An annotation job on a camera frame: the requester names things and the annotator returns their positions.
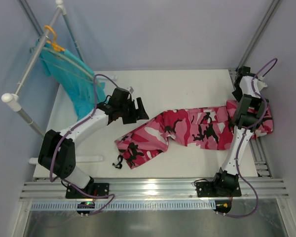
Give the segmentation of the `pink camouflage trousers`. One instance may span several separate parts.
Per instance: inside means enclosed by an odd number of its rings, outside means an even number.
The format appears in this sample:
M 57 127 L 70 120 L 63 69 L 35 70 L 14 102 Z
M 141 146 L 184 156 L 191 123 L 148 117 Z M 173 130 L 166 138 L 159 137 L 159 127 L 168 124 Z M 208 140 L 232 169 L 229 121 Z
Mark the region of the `pink camouflage trousers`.
M 125 161 L 131 169 L 136 168 L 166 152 L 169 139 L 185 147 L 227 150 L 237 105 L 237 101 L 228 100 L 220 107 L 163 111 L 115 141 L 119 156 L 113 166 L 121 169 Z

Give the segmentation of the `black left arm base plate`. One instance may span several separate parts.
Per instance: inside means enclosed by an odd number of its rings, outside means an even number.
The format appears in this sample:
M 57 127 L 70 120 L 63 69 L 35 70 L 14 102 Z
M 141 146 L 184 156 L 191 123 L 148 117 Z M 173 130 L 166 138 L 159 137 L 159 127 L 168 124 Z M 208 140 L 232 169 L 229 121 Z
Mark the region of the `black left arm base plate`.
M 109 197 L 109 190 L 110 190 L 109 183 L 91 183 L 86 188 L 81 189 L 83 193 L 87 194 L 87 195 L 84 195 L 70 185 L 67 187 L 65 198 L 67 199 L 83 199 L 83 198 L 106 199 Z

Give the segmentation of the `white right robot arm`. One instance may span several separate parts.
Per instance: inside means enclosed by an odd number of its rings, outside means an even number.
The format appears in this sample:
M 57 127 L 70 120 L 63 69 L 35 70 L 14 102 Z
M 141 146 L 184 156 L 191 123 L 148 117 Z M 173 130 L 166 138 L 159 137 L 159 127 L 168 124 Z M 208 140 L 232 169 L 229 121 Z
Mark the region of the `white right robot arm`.
M 233 192 L 239 184 L 240 164 L 245 148 L 266 114 L 268 100 L 258 88 L 258 76 L 251 73 L 251 68 L 242 66 L 237 70 L 233 95 L 238 101 L 233 116 L 233 139 L 227 157 L 215 174 L 213 186 Z

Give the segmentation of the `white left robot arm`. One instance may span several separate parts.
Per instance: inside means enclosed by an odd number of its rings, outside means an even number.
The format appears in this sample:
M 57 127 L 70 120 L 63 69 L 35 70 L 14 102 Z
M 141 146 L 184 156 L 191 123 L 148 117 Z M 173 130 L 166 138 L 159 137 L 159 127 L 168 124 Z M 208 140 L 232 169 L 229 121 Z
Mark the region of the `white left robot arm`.
M 50 181 L 56 176 L 68 181 L 79 189 L 92 183 L 87 175 L 76 165 L 76 148 L 98 130 L 122 118 L 123 124 L 136 123 L 149 119 L 142 99 L 132 99 L 131 93 L 123 88 L 114 89 L 108 102 L 100 102 L 84 118 L 62 131 L 46 132 L 38 156 L 38 163 L 49 170 Z

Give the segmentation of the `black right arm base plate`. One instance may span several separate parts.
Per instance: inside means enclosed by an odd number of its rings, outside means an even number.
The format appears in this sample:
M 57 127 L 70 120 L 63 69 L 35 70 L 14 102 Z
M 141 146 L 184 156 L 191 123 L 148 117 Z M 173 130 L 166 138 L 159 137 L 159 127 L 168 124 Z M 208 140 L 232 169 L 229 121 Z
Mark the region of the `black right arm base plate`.
M 231 198 L 242 196 L 239 185 L 235 188 L 229 188 L 215 184 L 213 181 L 210 182 L 206 179 L 196 180 L 193 185 L 198 198 Z

